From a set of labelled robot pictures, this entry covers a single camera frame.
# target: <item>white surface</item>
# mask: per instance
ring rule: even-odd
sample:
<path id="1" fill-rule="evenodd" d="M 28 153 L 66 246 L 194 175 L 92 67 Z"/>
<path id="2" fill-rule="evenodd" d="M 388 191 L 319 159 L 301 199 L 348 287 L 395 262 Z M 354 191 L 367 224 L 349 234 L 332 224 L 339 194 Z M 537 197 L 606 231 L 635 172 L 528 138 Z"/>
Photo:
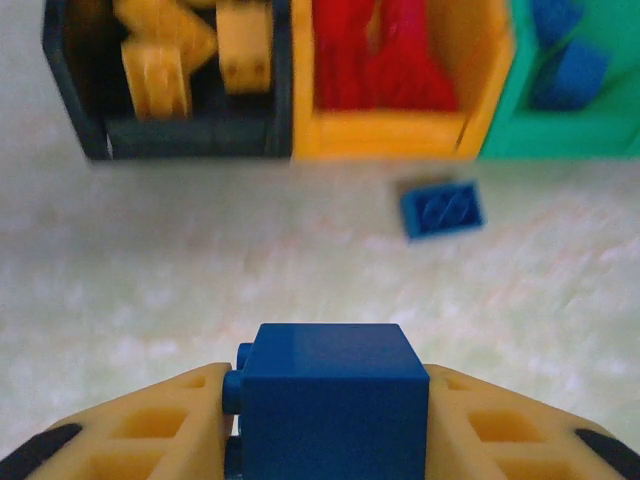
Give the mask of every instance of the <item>white surface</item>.
<path id="1" fill-rule="evenodd" d="M 263 322 L 397 322 L 440 363 L 640 450 L 640 164 L 289 168 L 83 160 L 0 0 L 0 456 Z M 482 231 L 408 245 L 396 183 L 477 178 Z"/>

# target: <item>yellow lego brick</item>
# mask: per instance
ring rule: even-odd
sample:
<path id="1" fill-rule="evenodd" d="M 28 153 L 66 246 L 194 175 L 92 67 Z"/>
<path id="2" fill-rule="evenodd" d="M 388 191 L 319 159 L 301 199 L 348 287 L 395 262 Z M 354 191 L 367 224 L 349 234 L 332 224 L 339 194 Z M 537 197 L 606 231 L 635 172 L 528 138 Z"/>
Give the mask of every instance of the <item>yellow lego brick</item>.
<path id="1" fill-rule="evenodd" d="M 574 433 L 602 427 L 455 370 L 431 377 L 426 480 L 619 480 Z"/>
<path id="2" fill-rule="evenodd" d="M 56 423 L 82 430 L 29 480 L 224 480 L 230 368 L 214 363 Z"/>
<path id="3" fill-rule="evenodd" d="M 216 24 L 220 70 L 227 93 L 268 91 L 273 43 L 271 3 L 219 3 Z"/>
<path id="4" fill-rule="evenodd" d="M 190 115 L 191 89 L 178 47 L 133 38 L 122 44 L 122 61 L 139 119 Z"/>
<path id="5" fill-rule="evenodd" d="M 114 0 L 115 15 L 137 36 L 176 45 L 187 75 L 218 50 L 215 31 L 200 17 L 172 0 Z"/>

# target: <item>storage bin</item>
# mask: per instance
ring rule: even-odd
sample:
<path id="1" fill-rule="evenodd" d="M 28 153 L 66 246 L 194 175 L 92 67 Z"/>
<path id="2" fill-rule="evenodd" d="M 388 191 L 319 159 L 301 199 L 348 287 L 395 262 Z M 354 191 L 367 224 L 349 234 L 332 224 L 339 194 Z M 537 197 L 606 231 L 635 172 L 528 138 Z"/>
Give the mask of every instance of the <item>storage bin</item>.
<path id="1" fill-rule="evenodd" d="M 291 16 L 273 2 L 272 89 L 226 94 L 217 57 L 192 77 L 193 116 L 138 121 L 122 64 L 128 36 L 111 0 L 46 0 L 42 44 L 70 120 L 92 160 L 291 156 Z M 215 28 L 215 10 L 198 14 Z"/>
<path id="2" fill-rule="evenodd" d="M 640 154 L 640 1 L 582 1 L 585 18 L 575 35 L 611 55 L 611 64 L 596 100 L 573 112 L 529 106 L 531 85 L 546 55 L 529 2 L 512 0 L 517 52 L 483 159 Z"/>
<path id="3" fill-rule="evenodd" d="M 459 111 L 328 112 L 315 104 L 312 0 L 292 0 L 296 161 L 477 156 L 515 49 L 507 1 L 428 0 L 427 10 L 431 44 Z"/>

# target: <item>blue block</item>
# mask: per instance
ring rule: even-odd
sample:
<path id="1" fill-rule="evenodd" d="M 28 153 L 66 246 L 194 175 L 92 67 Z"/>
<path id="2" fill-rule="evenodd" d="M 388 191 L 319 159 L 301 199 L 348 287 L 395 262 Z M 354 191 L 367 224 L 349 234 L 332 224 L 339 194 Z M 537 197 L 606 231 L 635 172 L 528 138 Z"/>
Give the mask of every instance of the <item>blue block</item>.
<path id="1" fill-rule="evenodd" d="M 549 48 L 567 37 L 584 16 L 571 0 L 531 0 L 540 45 Z"/>
<path id="2" fill-rule="evenodd" d="M 400 201 L 410 239 L 454 233 L 483 225 L 474 183 L 411 190 Z"/>
<path id="3" fill-rule="evenodd" d="M 532 90 L 539 110 L 579 110 L 600 93 L 609 58 L 591 45 L 573 40 L 542 67 Z"/>
<path id="4" fill-rule="evenodd" d="M 428 397 L 397 325 L 265 324 L 225 377 L 229 458 L 245 480 L 424 480 Z"/>

